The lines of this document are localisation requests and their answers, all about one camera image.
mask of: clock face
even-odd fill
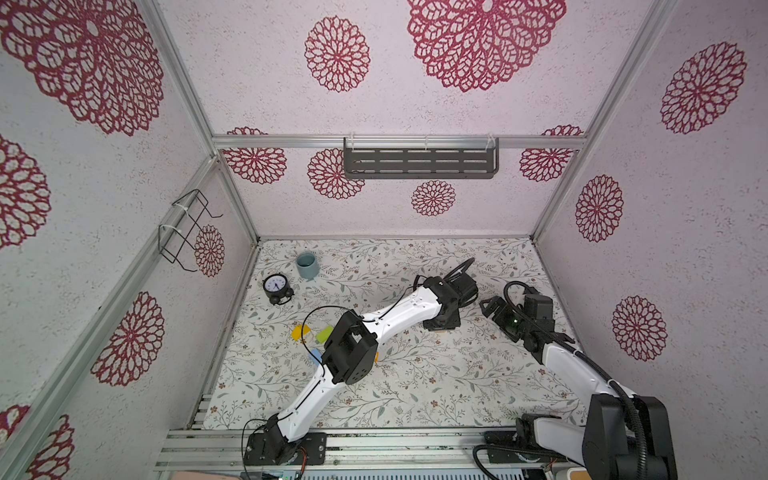
[[[272,275],[267,277],[264,282],[264,289],[270,293],[279,292],[285,288],[286,283],[286,277],[282,275]]]

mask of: alarm clock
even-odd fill
[[[273,305],[285,305],[293,297],[293,289],[288,285],[288,279],[282,273],[269,275],[262,285],[266,296]]]

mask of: blue block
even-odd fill
[[[323,354],[320,353],[318,349],[311,349],[310,352],[312,352],[312,355],[310,355],[312,361],[315,363],[315,365],[319,365],[319,360],[323,358]]]

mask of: green block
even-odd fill
[[[322,332],[317,334],[317,342],[325,343],[326,340],[328,340],[328,337],[331,336],[332,331],[333,331],[333,327],[328,325]]]

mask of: aluminum rail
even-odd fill
[[[497,136],[487,135],[214,135],[216,148],[471,148],[493,146]],[[582,136],[502,135],[499,148],[567,148],[578,150],[587,142]]]

